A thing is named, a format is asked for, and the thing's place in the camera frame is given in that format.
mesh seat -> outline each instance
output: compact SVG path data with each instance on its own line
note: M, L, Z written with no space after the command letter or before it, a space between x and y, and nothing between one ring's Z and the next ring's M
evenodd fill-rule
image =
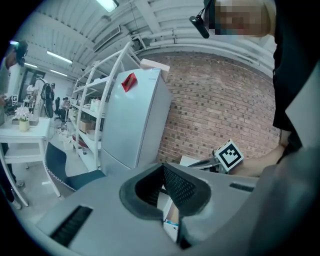
M45 167L60 193L67 197L91 181L105 177L101 170L68 177L66 174L67 155L50 142L45 152Z

brick wall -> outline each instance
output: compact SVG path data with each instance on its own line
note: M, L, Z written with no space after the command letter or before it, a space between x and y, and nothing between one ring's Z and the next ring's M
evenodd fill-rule
M211 54L175 52L145 58L171 67L166 85L173 101L159 161L172 162L181 155L206 159L228 139L245 158L263 156L278 145L270 77Z

cardboard box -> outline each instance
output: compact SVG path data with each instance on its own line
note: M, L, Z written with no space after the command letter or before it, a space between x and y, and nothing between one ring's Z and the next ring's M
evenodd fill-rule
M86 133L88 130L94 130L96 128L96 122L91 120L80 120L79 129L80 131Z
M168 78L168 74L169 74L169 70L170 70L170 67L167 66L167 65L164 65L164 64L161 64L159 62L155 62L155 61L152 61L152 60L148 60L148 59L143 59L141 60L140 62L140 67L142 69L152 69L152 68L159 68L161 69L161 76L162 76L162 79L164 82L167 81L167 78Z

ceiling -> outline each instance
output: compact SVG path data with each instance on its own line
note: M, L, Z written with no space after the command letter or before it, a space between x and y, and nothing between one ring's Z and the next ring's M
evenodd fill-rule
M134 39L133 49L150 53L195 51L218 54L246 63L272 75L274 38L210 36L203 39L189 21L203 8L203 0L118 0L107 12L95 0L45 0L29 16L14 40L29 44L26 62L76 80L82 69L106 58ZM95 45L121 25L121 34L94 52ZM47 54L47 50L72 60L72 65ZM100 68L110 72L111 65Z

white refrigerator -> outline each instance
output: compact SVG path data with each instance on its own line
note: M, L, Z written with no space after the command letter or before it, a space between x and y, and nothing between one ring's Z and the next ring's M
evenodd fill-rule
M125 92L122 82L134 73L137 82ZM172 96L159 68L119 73L107 103L101 170L116 175L156 162Z

